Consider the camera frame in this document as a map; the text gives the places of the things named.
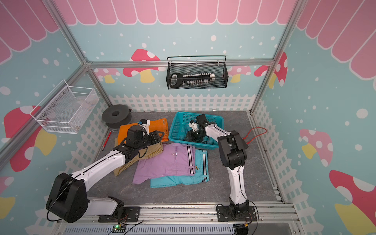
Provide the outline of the orange pants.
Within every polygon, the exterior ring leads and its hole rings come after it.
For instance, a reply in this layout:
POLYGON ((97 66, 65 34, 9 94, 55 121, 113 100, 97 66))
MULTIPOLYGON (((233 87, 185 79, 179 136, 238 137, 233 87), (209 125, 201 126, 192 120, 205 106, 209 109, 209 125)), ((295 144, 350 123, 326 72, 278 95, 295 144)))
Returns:
MULTIPOLYGON (((122 125, 120 127, 119 132, 118 132, 118 137, 117 137, 117 143, 118 144, 120 144, 123 141, 123 139, 125 139, 127 137, 128 129, 131 126, 135 126, 135 125, 138 125, 138 124, 137 123, 131 123, 131 124, 127 124, 127 125, 122 125)), ((166 118, 159 119, 159 120, 151 120, 150 126, 149 126, 149 131, 150 132, 153 132, 153 131, 164 132, 162 142, 165 143, 165 142, 169 141, 169 138, 168 138, 169 130, 168 130, 168 124, 167 124, 166 118)))

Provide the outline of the khaki pants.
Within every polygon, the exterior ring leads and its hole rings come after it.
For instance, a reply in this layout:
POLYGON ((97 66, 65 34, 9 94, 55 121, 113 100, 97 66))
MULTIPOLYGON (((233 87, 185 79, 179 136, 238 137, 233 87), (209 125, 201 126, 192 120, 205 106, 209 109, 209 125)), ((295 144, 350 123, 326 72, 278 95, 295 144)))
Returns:
POLYGON ((130 160, 128 163, 116 168, 113 173, 115 176, 119 176, 123 171, 131 167, 134 163, 140 161, 140 160, 146 160, 151 159, 163 152, 163 143, 157 143, 151 146, 148 146, 147 148, 144 148, 139 151, 140 153, 136 154, 136 157, 134 157, 132 160, 130 160))

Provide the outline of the teal plastic basket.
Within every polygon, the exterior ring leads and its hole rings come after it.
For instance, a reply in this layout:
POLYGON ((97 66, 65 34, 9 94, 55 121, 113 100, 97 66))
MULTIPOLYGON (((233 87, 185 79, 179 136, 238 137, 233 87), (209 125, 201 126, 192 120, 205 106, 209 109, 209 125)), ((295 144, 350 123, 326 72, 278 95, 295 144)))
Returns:
POLYGON ((174 143, 193 145, 197 149, 214 150, 218 148, 218 143, 213 138, 205 137, 204 141, 199 143, 185 141, 187 133, 192 130, 192 128, 189 127, 189 123, 199 115, 199 113, 190 112, 176 113, 169 130, 169 140, 174 143))

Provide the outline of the purple pants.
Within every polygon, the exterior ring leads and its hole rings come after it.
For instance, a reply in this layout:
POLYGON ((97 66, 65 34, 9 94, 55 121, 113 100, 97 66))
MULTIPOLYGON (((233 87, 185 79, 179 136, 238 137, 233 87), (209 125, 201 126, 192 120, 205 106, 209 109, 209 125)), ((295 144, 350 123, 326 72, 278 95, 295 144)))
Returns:
POLYGON ((195 147, 172 143, 163 145, 161 154, 138 161, 132 183, 138 185, 166 176, 193 176, 195 172, 195 147))

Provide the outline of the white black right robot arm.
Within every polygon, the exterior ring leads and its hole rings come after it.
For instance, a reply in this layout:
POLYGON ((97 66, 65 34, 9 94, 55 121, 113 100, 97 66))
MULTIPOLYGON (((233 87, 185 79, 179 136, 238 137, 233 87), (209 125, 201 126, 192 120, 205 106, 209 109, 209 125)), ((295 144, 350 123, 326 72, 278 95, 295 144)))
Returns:
POLYGON ((201 114, 189 123, 191 130, 186 135, 186 140, 201 142, 205 137, 217 141, 222 164, 227 167, 230 179, 230 205, 229 211, 233 216, 246 213, 249 210, 244 185, 244 166, 247 159, 248 145, 237 131, 226 131, 216 123, 209 122, 201 114))

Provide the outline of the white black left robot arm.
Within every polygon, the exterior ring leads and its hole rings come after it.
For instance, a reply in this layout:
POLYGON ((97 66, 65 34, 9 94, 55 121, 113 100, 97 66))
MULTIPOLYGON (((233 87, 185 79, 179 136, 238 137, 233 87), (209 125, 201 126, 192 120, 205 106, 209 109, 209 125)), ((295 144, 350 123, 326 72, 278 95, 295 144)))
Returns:
POLYGON ((149 132, 145 125, 134 125, 128 129, 127 137, 105 157, 72 174, 59 174, 52 186, 46 203, 47 213, 59 220, 74 223, 82 217, 104 215, 120 221, 126 216, 124 203, 114 197, 88 197, 87 192, 98 181, 141 153, 151 151, 152 145, 162 142, 164 132, 149 132))

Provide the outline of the black foam roll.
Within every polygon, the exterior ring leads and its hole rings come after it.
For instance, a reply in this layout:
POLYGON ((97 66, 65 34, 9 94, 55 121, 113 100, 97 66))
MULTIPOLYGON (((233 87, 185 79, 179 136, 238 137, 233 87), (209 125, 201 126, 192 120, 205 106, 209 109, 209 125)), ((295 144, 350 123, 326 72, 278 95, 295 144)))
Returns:
POLYGON ((109 128, 117 129, 122 125, 127 125, 132 119, 132 114, 128 106, 123 104, 113 105, 107 108, 102 114, 102 120, 109 128))

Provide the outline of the green circuit board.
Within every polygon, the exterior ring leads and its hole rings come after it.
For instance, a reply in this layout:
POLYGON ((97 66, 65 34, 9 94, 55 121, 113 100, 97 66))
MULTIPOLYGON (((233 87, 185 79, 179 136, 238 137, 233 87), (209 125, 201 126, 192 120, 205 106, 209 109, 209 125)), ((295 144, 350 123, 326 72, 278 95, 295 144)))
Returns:
POLYGON ((112 231, 109 234, 125 233, 126 225, 114 225, 112 231))

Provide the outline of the red handled screwdriver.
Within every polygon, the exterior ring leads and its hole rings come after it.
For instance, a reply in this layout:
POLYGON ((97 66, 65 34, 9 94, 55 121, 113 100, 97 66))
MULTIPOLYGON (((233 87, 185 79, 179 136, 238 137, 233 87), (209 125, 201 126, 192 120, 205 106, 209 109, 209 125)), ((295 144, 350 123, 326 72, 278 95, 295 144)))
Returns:
POLYGON ((113 130, 111 129, 111 130, 109 131, 107 137, 106 137, 106 140, 105 140, 105 142, 104 142, 104 144, 103 144, 103 146, 102 146, 102 148, 101 148, 101 151, 104 151, 104 149, 105 149, 105 147, 106 147, 106 145, 107 145, 107 143, 108 143, 108 141, 109 141, 109 139, 110 139, 110 137, 111 137, 112 132, 113 132, 113 130))

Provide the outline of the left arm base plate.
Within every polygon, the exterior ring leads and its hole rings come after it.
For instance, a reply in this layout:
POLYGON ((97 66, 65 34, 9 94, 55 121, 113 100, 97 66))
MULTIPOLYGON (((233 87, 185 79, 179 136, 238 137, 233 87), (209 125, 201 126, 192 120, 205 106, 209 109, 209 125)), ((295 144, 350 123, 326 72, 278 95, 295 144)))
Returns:
POLYGON ((100 215, 99 223, 129 223, 138 222, 141 207, 125 207, 116 209, 112 215, 100 215))

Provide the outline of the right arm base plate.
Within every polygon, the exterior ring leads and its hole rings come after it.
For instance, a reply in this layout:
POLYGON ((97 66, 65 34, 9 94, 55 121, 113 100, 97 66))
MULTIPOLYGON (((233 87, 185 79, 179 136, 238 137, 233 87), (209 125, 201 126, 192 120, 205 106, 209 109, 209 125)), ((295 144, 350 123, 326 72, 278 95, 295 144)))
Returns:
POLYGON ((244 221, 249 223, 258 220, 254 206, 245 208, 244 206, 217 204, 215 209, 219 222, 244 221))

